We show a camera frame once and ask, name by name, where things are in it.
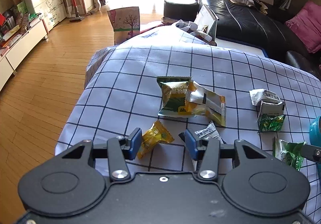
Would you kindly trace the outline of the black leather sofa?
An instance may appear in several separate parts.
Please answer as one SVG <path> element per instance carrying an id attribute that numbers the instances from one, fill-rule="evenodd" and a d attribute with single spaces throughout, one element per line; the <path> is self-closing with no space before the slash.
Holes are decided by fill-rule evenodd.
<path id="1" fill-rule="evenodd" d="M 198 0 L 198 3 L 218 16 L 217 38 L 259 48 L 270 59 L 320 78 L 320 56 L 309 54 L 304 43 L 285 24 L 230 0 Z"/>

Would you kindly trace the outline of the black round ottoman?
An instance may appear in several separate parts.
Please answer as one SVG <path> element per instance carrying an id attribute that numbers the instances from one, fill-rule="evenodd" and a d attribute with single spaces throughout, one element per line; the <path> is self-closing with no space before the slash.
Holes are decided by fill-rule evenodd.
<path id="1" fill-rule="evenodd" d="M 195 21 L 199 5 L 195 0 L 164 0 L 164 17 Z"/>

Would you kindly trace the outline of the white sesame crisp packet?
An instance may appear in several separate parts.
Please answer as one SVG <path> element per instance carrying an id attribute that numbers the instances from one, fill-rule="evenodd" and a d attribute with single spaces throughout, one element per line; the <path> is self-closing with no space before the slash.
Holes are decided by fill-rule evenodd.
<path id="1" fill-rule="evenodd" d="M 250 100 L 253 106 L 258 108 L 258 116 L 283 115 L 285 102 L 280 100 L 278 95 L 266 89 L 253 89 L 249 91 Z"/>

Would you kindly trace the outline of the white neck massager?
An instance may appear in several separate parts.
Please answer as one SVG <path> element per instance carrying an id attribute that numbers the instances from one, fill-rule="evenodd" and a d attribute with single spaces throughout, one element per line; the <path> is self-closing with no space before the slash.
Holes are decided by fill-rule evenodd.
<path id="1" fill-rule="evenodd" d="M 196 23 L 192 21 L 186 22 L 183 20 L 178 20 L 177 22 L 173 23 L 173 26 L 188 33 L 196 31 L 198 28 L 198 25 Z"/>

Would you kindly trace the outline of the small green candy wrapper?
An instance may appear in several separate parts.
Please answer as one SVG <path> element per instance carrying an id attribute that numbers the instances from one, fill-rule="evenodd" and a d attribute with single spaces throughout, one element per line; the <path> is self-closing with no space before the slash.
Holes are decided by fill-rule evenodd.
<path id="1" fill-rule="evenodd" d="M 282 129 L 286 115 L 268 115 L 262 114 L 258 117 L 258 131 L 261 132 L 279 132 Z"/>

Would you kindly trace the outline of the green white snack packet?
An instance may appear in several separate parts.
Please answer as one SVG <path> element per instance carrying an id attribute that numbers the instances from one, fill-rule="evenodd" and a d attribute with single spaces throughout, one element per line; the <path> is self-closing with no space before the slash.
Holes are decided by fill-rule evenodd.
<path id="1" fill-rule="evenodd" d="M 279 138 L 273 140 L 273 156 L 288 166 L 300 171 L 303 164 L 301 150 L 306 142 L 289 143 Z"/>

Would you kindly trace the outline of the green yellow snack packet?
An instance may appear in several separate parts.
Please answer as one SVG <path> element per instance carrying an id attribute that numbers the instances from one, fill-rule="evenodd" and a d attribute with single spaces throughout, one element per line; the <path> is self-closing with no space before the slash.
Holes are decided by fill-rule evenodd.
<path id="1" fill-rule="evenodd" d="M 163 102 L 159 116 L 192 117 L 192 113 L 186 109 L 186 94 L 191 80 L 191 77 L 157 77 Z"/>

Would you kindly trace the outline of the white black snack packet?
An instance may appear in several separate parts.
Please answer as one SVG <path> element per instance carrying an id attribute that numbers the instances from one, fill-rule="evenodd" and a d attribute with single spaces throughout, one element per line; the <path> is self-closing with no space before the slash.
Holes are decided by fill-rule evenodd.
<path id="1" fill-rule="evenodd" d="M 221 144 L 225 143 L 213 122 L 210 122 L 205 128 L 203 127 L 199 130 L 187 128 L 184 132 L 179 134 L 179 137 L 186 145 L 201 145 L 202 143 L 207 143 L 211 139 L 216 139 Z"/>

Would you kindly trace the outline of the blue tin box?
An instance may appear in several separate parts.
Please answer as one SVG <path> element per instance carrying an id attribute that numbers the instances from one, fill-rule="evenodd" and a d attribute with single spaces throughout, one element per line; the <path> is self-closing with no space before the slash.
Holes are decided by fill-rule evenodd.
<path id="1" fill-rule="evenodd" d="M 314 146 L 321 146 L 321 117 L 318 116 L 311 124 L 310 124 L 310 143 Z"/>

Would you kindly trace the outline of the white low tv cabinet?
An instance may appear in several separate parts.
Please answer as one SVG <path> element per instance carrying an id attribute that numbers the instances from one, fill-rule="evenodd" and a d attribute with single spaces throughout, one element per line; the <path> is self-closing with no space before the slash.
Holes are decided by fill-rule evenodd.
<path id="1" fill-rule="evenodd" d="M 48 31 L 43 20 L 38 21 L 31 29 L 22 35 L 1 56 L 1 89 L 11 75 L 16 75 L 17 67 L 31 50 L 41 41 L 48 38 Z"/>

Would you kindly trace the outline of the orange silver snack packet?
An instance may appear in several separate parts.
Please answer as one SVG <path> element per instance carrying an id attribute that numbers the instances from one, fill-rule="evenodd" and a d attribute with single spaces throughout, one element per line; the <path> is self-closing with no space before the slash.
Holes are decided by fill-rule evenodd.
<path id="1" fill-rule="evenodd" d="M 225 96 L 207 90 L 194 80 L 189 82 L 185 106 L 193 115 L 205 116 L 222 127 L 226 126 Z"/>

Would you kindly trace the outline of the yellow candy wrapper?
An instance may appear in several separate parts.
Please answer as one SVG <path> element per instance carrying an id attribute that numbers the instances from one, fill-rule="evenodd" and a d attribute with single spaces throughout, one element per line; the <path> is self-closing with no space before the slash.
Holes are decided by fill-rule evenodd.
<path id="1" fill-rule="evenodd" d="M 160 120 L 157 120 L 153 123 L 151 128 L 142 135 L 142 142 L 137 157 L 139 159 L 143 158 L 145 154 L 152 151 L 159 143 L 170 144 L 173 141 L 174 138 L 171 133 L 165 128 Z"/>

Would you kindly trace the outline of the tree print paper bag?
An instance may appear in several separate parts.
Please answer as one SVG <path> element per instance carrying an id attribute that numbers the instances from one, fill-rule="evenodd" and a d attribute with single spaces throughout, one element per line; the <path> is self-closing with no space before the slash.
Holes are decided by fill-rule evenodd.
<path id="1" fill-rule="evenodd" d="M 140 34 L 139 7 L 125 7 L 107 11 L 114 31 L 114 44 L 119 45 Z"/>

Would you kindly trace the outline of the tablet on stand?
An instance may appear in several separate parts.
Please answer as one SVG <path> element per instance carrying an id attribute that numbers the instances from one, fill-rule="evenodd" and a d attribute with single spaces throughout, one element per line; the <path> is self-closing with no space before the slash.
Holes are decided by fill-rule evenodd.
<path id="1" fill-rule="evenodd" d="M 212 41 L 216 39 L 218 21 L 217 14 L 205 4 L 201 7 L 195 19 L 197 29 L 209 35 Z"/>

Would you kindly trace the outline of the white checked tablecloth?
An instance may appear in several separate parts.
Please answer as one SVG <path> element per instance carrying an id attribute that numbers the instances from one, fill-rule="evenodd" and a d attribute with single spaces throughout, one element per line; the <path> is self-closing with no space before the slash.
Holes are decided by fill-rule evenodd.
<path id="1" fill-rule="evenodd" d="M 98 51 L 38 223 L 320 223 L 320 80 L 161 27 Z"/>

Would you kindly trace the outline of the pink cushion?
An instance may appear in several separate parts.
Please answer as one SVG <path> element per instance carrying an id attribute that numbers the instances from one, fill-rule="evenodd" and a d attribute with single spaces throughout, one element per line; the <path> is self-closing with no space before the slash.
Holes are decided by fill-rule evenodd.
<path id="1" fill-rule="evenodd" d="M 286 26 L 304 43 L 309 53 L 320 50 L 321 6 L 308 1 Z"/>

